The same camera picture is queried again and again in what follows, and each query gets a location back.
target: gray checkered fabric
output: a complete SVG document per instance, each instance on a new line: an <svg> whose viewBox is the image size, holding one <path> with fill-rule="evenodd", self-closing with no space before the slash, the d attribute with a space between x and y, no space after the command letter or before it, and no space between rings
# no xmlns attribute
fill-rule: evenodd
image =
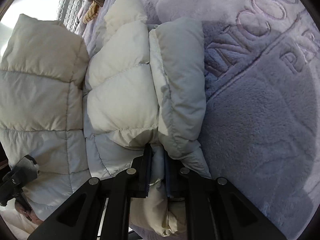
<svg viewBox="0 0 320 240"><path fill-rule="evenodd" d="M57 20L63 22L65 27L72 31L76 16L82 7L83 0L60 0L57 10Z"/></svg>

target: bed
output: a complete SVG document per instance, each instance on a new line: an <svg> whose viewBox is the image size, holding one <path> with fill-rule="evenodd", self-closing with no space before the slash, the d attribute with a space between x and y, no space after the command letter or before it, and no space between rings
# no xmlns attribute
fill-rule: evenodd
<svg viewBox="0 0 320 240"><path fill-rule="evenodd" d="M114 1L75 30L90 57L101 48L103 17ZM142 2L149 24L202 20L207 111L199 141L210 172L297 239L320 203L320 33L308 11L300 0Z"/></svg>

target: textured gray blanket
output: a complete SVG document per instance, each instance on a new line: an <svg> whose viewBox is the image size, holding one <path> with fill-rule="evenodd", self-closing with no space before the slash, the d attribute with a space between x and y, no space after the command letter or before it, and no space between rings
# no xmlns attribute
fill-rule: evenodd
<svg viewBox="0 0 320 240"><path fill-rule="evenodd" d="M91 56L114 1L84 31ZM310 15L299 0L142 2L150 24L202 20L207 112L199 141L210 172L296 239L320 203L320 33Z"/></svg>

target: fleece blanket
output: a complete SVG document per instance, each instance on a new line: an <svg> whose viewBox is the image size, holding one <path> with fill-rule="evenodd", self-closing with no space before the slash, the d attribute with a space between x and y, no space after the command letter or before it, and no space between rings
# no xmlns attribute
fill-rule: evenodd
<svg viewBox="0 0 320 240"><path fill-rule="evenodd" d="M91 56L114 1L84 30ZM142 2L149 24L202 20L207 111L199 141L210 172L297 239L320 203L320 33L310 15L299 0Z"/></svg>

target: silver screw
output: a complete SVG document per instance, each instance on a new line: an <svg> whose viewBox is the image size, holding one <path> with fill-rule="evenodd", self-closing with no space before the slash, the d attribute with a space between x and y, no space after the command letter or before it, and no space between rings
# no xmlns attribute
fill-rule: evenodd
<svg viewBox="0 0 320 240"><path fill-rule="evenodd" d="M91 178L89 179L89 184L90 185L96 185L99 182L98 178Z"/></svg>
<svg viewBox="0 0 320 240"><path fill-rule="evenodd" d="M133 174L135 174L137 172L137 170L135 169L135 168L129 168L129 169L127 169L127 173L129 174L129 175L133 175Z"/></svg>
<svg viewBox="0 0 320 240"><path fill-rule="evenodd" d="M182 174L188 174L188 173L190 172L190 170L189 170L188 168L181 168L181 169L180 169L180 172L181 172Z"/></svg>
<svg viewBox="0 0 320 240"><path fill-rule="evenodd" d="M221 177L221 178L218 178L217 182L220 185L226 185L228 181L226 178Z"/></svg>

